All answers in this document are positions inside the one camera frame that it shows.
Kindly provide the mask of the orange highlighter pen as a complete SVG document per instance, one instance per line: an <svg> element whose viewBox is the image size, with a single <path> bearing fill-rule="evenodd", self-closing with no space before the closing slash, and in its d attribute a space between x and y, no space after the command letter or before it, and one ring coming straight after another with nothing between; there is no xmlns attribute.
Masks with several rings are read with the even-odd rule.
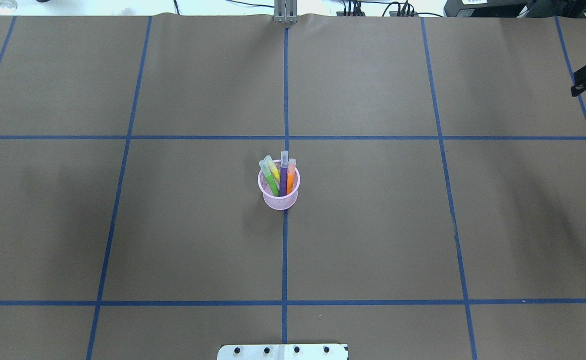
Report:
<svg viewBox="0 0 586 360"><path fill-rule="evenodd" d="M286 182L287 195L290 195L293 193L295 178L296 178L296 159L290 158L290 159L288 159L288 162L287 162L287 182Z"/></svg>

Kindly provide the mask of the yellow highlighter pen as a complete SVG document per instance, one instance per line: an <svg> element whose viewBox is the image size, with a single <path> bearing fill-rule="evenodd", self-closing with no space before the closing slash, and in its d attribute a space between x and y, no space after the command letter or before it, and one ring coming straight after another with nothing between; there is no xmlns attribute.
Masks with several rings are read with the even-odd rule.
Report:
<svg viewBox="0 0 586 360"><path fill-rule="evenodd" d="M280 182L279 168L277 167L277 165L275 164L274 160L272 159L272 157L270 155L266 155L264 157L264 160L270 170L270 173L272 174L272 176L275 179L275 183L277 184L277 186L279 186L279 182Z"/></svg>

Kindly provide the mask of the green highlighter pen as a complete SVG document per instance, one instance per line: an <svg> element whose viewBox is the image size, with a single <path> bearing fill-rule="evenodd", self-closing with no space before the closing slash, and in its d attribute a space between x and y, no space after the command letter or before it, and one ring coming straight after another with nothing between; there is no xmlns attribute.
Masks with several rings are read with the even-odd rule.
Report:
<svg viewBox="0 0 586 360"><path fill-rule="evenodd" d="M279 196L278 182L276 182L274 175L270 171L270 167L268 166L267 161L262 159L259 162L259 166L263 176L265 177L265 180L267 180L270 191L272 192L272 196L277 198Z"/></svg>

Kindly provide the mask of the purple highlighter pen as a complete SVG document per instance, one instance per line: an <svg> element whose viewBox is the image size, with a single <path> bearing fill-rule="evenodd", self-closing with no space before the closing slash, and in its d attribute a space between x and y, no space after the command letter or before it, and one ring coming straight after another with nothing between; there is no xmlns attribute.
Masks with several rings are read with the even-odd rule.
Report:
<svg viewBox="0 0 586 360"><path fill-rule="evenodd" d="M287 150L282 150L280 154L280 180L279 180L279 196L284 197L288 194L288 162L289 162L289 152Z"/></svg>

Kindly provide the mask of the pink mesh pen holder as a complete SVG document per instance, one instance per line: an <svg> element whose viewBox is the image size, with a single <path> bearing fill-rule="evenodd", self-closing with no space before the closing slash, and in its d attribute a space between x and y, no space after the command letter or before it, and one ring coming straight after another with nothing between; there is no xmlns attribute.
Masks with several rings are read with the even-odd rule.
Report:
<svg viewBox="0 0 586 360"><path fill-rule="evenodd" d="M260 191L262 191L263 199L265 203L272 209L283 211L290 207L292 207L299 195L299 186L300 186L300 173L296 169L296 178L294 182L294 189L292 194L287 194L286 196L272 196L272 192L268 186L267 180L263 176L261 169L258 173L258 186Z"/></svg>

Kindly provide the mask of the black box with label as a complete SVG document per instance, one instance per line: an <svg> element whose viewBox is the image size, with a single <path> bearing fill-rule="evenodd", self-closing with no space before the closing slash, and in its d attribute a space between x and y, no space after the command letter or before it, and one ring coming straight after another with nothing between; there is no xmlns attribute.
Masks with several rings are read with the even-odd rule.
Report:
<svg viewBox="0 0 586 360"><path fill-rule="evenodd" d="M585 18L586 0L447 0L448 18Z"/></svg>

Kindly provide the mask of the aluminium frame post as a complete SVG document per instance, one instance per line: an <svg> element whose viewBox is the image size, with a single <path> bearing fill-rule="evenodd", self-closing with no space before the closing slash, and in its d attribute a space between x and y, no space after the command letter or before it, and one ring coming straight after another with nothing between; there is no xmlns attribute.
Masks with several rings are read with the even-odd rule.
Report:
<svg viewBox="0 0 586 360"><path fill-rule="evenodd" d="M297 0L275 0L274 1L274 23L280 25L292 25L298 22L299 14Z"/></svg>

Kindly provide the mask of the white metal base plate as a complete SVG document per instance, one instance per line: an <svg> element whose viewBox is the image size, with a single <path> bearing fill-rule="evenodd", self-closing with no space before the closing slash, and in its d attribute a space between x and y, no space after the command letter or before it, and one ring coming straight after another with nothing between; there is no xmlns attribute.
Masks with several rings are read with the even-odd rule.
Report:
<svg viewBox="0 0 586 360"><path fill-rule="evenodd" d="M220 347L218 360L348 360L346 344L229 344Z"/></svg>

